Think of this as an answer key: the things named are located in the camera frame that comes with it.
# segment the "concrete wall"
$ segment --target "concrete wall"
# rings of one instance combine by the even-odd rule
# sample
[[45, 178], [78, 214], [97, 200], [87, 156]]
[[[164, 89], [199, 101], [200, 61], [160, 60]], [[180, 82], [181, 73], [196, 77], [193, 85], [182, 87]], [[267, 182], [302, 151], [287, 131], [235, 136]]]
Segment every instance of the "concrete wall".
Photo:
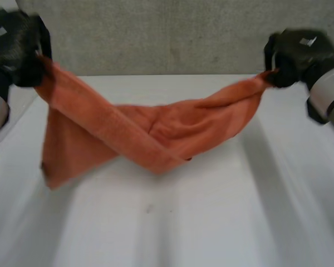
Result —
[[268, 35], [323, 28], [334, 0], [17, 0], [52, 33], [54, 59], [78, 75], [255, 73]]

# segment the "white surface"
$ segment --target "white surface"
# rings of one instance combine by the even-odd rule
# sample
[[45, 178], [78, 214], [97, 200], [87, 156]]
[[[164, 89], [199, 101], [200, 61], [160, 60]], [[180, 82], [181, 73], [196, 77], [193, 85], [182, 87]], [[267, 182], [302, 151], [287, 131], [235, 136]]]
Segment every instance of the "white surface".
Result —
[[[246, 76], [85, 77], [114, 103], [207, 96]], [[0, 144], [0, 266], [334, 266], [334, 132], [301, 86], [268, 91], [245, 130], [162, 177], [119, 158], [55, 192], [39, 98]]]

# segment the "orange towel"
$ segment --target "orange towel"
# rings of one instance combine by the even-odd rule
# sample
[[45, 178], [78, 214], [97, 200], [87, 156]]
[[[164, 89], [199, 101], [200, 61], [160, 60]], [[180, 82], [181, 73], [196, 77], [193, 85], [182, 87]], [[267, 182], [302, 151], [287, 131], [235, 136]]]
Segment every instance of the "orange towel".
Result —
[[42, 170], [52, 189], [118, 155], [155, 174], [184, 164], [239, 133], [270, 86], [258, 75], [205, 99], [114, 106], [73, 74], [42, 60], [47, 75], [36, 91], [50, 107]]

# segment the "cloth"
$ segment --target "cloth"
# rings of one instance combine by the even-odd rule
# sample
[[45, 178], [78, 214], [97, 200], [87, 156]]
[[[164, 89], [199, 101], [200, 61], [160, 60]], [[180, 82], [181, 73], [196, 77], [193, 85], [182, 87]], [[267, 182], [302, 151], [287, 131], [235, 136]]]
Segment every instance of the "cloth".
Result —
[[165, 106], [113, 105], [73, 74], [43, 58], [36, 91], [49, 105], [42, 170], [54, 189], [122, 155], [162, 174], [239, 133], [255, 114], [265, 74], [215, 94]]

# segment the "dark spot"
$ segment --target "dark spot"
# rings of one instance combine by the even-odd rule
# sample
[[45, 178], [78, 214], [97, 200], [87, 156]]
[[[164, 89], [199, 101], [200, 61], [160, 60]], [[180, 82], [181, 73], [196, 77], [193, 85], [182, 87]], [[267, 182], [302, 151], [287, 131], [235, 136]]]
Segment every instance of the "dark spot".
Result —
[[154, 208], [153, 205], [149, 205], [146, 209], [146, 213], [149, 214], [150, 212], [152, 212], [152, 209]]
[[178, 63], [180, 62], [180, 53], [178, 49], [175, 48], [171, 48], [170, 49], [171, 55], [173, 57], [173, 59]]
[[219, 57], [214, 57], [212, 63], [217, 63], [217, 62], [219, 62]]

